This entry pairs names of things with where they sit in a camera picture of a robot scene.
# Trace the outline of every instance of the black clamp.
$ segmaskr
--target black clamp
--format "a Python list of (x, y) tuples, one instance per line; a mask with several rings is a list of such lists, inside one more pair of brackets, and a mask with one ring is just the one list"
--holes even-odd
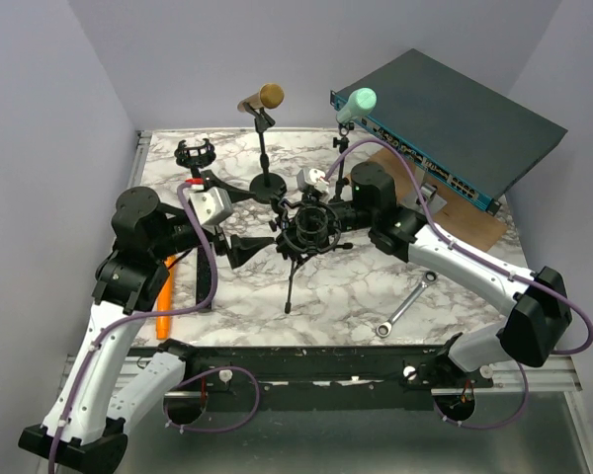
[(187, 146), (187, 140), (181, 140), (174, 151), (176, 164), (191, 170), (194, 178), (200, 177), (201, 168), (206, 168), (215, 161), (215, 147), (208, 138), (204, 138), (204, 141), (203, 145)]
[[(332, 147), (338, 148), (339, 154), (345, 153), (345, 151), (347, 151), (347, 148), (349, 148), (349, 138), (347, 138), (347, 135), (353, 129), (354, 123), (352, 121), (345, 124), (338, 124), (338, 134), (340, 135), (340, 138), (338, 138), (337, 136), (334, 137), (334, 140), (332, 141)], [(340, 202), (342, 200), (340, 198), (340, 195), (343, 193), (343, 188), (349, 185), (349, 180), (343, 177), (344, 168), (345, 160), (341, 161), (338, 167), (338, 180), (336, 180), (334, 196), (332, 197), (332, 199), (329, 200), (330, 202)]]
[(255, 110), (250, 107), (250, 104), (245, 102), (244, 109), (248, 114), (255, 118), (255, 131), (257, 133), (263, 133), (268, 128), (275, 126), (275, 120), (266, 113), (263, 107), (259, 110)]
[[(296, 258), (301, 255), (322, 255), (338, 246), (341, 237), (340, 219), (332, 207), (317, 199), (296, 203), (283, 199), (283, 204), (284, 211), (279, 219), (282, 233), (277, 239), (278, 252)], [(296, 209), (293, 218), (288, 218), (288, 208)]]

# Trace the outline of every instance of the lavender wall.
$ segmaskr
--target lavender wall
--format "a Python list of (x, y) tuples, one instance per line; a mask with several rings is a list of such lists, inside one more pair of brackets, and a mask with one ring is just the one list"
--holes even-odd
[(252, 126), (265, 82), (282, 126), (329, 126), (329, 90), (416, 47), (507, 93), (559, 0), (69, 0), (141, 129)]
[(65, 0), (0, 0), (0, 473), (56, 396), (112, 242), (134, 127)]
[[(509, 198), (530, 265), (561, 271), (593, 316), (593, 0), (562, 2), (510, 97), (569, 130)], [(564, 344), (581, 344), (583, 328)], [(593, 347), (575, 361), (593, 426)]]

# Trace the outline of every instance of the round black stand base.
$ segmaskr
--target round black stand base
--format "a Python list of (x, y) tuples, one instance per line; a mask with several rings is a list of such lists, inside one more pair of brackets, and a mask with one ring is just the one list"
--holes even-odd
[(274, 194), (284, 194), (287, 190), (286, 182), (284, 179), (276, 175), (275, 173), (269, 173), (268, 178), (270, 179), (270, 186), (264, 185), (264, 175), (257, 175), (253, 178), (253, 181), (250, 182), (250, 192), (254, 193), (255, 199), (257, 202), (262, 204), (268, 204), (270, 202), (270, 197)]

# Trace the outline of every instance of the microphone stand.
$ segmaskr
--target microphone stand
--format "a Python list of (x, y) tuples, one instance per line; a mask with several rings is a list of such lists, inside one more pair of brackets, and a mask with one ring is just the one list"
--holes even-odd
[(259, 148), (261, 153), (259, 155), (259, 164), (261, 165), (262, 173), (257, 175), (250, 182), (250, 192), (253, 193), (254, 199), (262, 204), (268, 204), (273, 195), (284, 195), (287, 187), (284, 179), (270, 172), (270, 158), (266, 154), (266, 141), (264, 140), (264, 132), (275, 124), (275, 121), (266, 114), (264, 108), (259, 110), (253, 109), (247, 102), (244, 103), (244, 109), (255, 118), (255, 130), (259, 135)]
[[(340, 134), (340, 139), (338, 137), (334, 137), (334, 141), (332, 142), (332, 147), (338, 147), (338, 153), (342, 154), (349, 148), (349, 138), (347, 138), (348, 133), (354, 129), (354, 123), (349, 122), (347, 124), (338, 124), (338, 133)], [(340, 202), (342, 199), (340, 195), (343, 193), (343, 188), (349, 185), (349, 180), (343, 176), (345, 171), (345, 160), (340, 162), (338, 166), (338, 180), (336, 180), (336, 187), (334, 189), (334, 197), (330, 199), (330, 202)]]

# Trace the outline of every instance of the silver bracket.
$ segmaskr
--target silver bracket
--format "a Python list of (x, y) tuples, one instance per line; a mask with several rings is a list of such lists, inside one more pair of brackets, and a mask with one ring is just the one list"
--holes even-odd
[(222, 188), (190, 193), (189, 199), (196, 216), (203, 227), (219, 225), (233, 213), (233, 204), (228, 193)]
[[(426, 199), (428, 203), (428, 210), (430, 210), (431, 214), (436, 214), (439, 212), (442, 207), (444, 207), (448, 202), (443, 199), (442, 197), (437, 195), (437, 188), (433, 185), (429, 185), (425, 182), (426, 179), (426, 171), (419, 166), (415, 167), (415, 181), (420, 186), (420, 191), (422, 192), (422, 196)], [(409, 194), (402, 198), (401, 204), (404, 207), (408, 207), (411, 210), (415, 210), (417, 212), (424, 213), (424, 209), (419, 203), (419, 199), (415, 190), (412, 190)]]

